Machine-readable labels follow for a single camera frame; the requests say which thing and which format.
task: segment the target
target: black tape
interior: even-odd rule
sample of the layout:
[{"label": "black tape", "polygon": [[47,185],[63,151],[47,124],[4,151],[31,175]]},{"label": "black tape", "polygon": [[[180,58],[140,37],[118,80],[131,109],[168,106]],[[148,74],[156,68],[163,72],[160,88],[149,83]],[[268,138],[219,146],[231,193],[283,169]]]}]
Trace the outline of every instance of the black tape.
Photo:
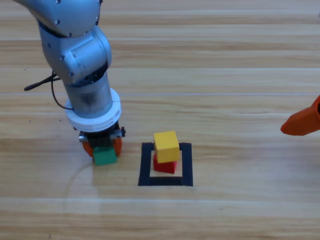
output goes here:
[{"label": "black tape", "polygon": [[141,164],[138,186],[189,186],[193,187],[193,165],[191,143],[179,143],[182,151],[182,176],[150,177],[151,153],[155,150],[152,142],[142,143]]}]

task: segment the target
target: green block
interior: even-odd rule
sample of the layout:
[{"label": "green block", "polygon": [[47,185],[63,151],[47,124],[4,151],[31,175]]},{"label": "green block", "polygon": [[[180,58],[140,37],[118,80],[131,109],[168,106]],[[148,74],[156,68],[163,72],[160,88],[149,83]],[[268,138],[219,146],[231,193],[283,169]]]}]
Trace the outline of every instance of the green block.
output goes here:
[{"label": "green block", "polygon": [[93,150],[93,158],[95,165],[97,166],[114,164],[117,162],[117,156],[113,146],[96,147]]}]

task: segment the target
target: orange gripper pad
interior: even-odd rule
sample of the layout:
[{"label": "orange gripper pad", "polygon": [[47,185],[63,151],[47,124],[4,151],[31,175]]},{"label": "orange gripper pad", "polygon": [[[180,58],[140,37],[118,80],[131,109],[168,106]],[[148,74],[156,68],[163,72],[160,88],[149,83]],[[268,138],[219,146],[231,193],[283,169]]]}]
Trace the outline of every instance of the orange gripper pad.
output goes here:
[{"label": "orange gripper pad", "polygon": [[113,148],[115,151],[115,155],[119,157],[122,150],[122,138],[113,139]]},{"label": "orange gripper pad", "polygon": [[88,142],[82,143],[83,149],[86,151],[87,154],[89,154],[90,157],[94,156],[94,150],[90,147]]},{"label": "orange gripper pad", "polygon": [[282,125],[281,132],[292,136],[305,136],[320,130],[320,96],[310,107],[291,115]]}]

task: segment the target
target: wooden table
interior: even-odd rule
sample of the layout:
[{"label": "wooden table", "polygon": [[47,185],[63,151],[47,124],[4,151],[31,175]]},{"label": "wooden table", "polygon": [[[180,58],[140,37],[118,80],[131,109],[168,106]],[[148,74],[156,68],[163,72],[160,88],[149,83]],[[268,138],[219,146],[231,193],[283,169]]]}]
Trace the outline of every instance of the wooden table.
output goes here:
[{"label": "wooden table", "polygon": [[[34,18],[1,0],[0,239],[319,240],[320,134],[280,131],[319,94],[319,9],[106,0],[127,136],[118,162],[96,167],[50,85],[24,92],[51,69]],[[171,130],[192,143],[194,187],[138,186],[142,142]]]}]

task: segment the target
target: yellow block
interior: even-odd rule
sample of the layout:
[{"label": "yellow block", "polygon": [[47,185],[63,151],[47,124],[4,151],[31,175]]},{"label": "yellow block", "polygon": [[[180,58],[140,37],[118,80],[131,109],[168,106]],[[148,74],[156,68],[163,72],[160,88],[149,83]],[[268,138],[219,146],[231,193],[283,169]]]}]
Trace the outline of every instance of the yellow block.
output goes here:
[{"label": "yellow block", "polygon": [[154,150],[159,164],[179,160],[179,141],[175,131],[157,132],[153,137]]}]

